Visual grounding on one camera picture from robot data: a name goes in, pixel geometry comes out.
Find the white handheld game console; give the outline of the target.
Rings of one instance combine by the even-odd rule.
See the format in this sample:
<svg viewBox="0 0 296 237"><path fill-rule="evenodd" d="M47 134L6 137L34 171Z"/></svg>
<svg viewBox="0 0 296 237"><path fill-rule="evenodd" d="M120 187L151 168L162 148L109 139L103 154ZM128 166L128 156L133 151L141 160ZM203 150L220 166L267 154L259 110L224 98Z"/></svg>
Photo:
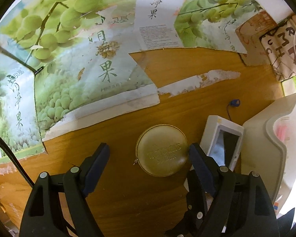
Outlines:
<svg viewBox="0 0 296 237"><path fill-rule="evenodd" d="M244 132L244 127L231 119L209 115L199 145L218 166L234 170L240 156Z"/></svg>

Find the round beige zip case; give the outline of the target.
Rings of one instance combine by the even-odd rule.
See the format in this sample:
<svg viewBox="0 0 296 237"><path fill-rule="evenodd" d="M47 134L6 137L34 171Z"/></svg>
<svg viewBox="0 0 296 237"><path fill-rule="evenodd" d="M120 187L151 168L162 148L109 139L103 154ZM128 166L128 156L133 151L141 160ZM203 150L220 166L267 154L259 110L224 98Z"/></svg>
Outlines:
<svg viewBox="0 0 296 237"><path fill-rule="evenodd" d="M188 160L188 140L177 127L159 124L145 130L135 146L134 164L154 177L169 177Z"/></svg>

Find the white plastic bin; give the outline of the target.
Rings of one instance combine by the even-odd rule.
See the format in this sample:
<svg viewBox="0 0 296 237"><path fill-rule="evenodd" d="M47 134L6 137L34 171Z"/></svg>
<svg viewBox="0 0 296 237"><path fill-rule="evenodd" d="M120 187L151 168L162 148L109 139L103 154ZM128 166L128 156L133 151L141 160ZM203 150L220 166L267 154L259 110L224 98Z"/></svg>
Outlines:
<svg viewBox="0 0 296 237"><path fill-rule="evenodd" d="M275 134L278 125L287 125L286 139ZM243 124L241 172L257 172L271 201L282 206L296 179L296 93L275 100Z"/></svg>

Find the pink tube pack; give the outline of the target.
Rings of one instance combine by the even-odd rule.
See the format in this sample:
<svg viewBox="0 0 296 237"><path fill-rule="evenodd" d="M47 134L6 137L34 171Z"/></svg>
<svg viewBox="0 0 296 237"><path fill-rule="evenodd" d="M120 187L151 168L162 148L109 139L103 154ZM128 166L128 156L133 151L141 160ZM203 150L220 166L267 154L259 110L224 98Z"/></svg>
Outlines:
<svg viewBox="0 0 296 237"><path fill-rule="evenodd" d="M275 129L276 137L281 141L284 142L286 139L286 132L287 132L287 125L278 125Z"/></svg>

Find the colourful rubik's cube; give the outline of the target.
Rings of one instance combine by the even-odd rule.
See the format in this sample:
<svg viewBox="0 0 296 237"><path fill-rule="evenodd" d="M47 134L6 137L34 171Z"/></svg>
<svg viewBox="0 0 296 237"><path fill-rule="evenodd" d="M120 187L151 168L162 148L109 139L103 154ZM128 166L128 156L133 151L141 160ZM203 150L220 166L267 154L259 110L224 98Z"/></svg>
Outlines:
<svg viewBox="0 0 296 237"><path fill-rule="evenodd" d="M274 209L275 214L277 215L278 214L278 209L279 209L279 203L278 202L274 202L273 209Z"/></svg>

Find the green grape cardboard sheet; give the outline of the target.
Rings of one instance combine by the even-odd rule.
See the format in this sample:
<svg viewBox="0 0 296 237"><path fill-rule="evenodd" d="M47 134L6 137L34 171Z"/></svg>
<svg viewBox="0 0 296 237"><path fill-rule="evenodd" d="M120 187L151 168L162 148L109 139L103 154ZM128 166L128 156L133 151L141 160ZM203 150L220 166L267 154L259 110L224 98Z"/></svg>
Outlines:
<svg viewBox="0 0 296 237"><path fill-rule="evenodd" d="M155 94L132 53L244 53L256 0L0 0L0 137L18 159L54 125Z"/></svg>

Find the green tissue pack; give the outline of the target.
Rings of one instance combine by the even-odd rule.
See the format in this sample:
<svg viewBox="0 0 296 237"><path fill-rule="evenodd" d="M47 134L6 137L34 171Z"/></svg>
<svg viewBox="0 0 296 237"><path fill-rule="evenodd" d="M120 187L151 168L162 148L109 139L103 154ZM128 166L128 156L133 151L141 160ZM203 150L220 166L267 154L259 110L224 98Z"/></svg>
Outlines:
<svg viewBox="0 0 296 237"><path fill-rule="evenodd" d="M281 82L284 96L296 93L296 76Z"/></svg>

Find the brown cartoon cardboard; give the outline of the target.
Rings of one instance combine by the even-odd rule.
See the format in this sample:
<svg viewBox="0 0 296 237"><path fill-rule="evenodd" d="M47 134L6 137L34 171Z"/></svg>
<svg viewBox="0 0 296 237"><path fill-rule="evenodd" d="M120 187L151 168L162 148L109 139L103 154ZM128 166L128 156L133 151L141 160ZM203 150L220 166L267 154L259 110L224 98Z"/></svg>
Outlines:
<svg viewBox="0 0 296 237"><path fill-rule="evenodd" d="M236 29L235 32L246 49L245 54L240 53L245 66L270 64L260 38L275 27L277 27L277 23L265 10L262 10Z"/></svg>

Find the printed canvas bag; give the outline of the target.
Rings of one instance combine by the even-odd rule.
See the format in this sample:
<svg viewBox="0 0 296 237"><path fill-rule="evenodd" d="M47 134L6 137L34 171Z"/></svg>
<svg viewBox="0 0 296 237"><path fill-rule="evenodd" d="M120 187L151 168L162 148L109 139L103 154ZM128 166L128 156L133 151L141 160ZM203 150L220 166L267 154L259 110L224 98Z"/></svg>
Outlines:
<svg viewBox="0 0 296 237"><path fill-rule="evenodd" d="M296 76L296 56L293 52L295 31L296 15L260 38L279 82Z"/></svg>

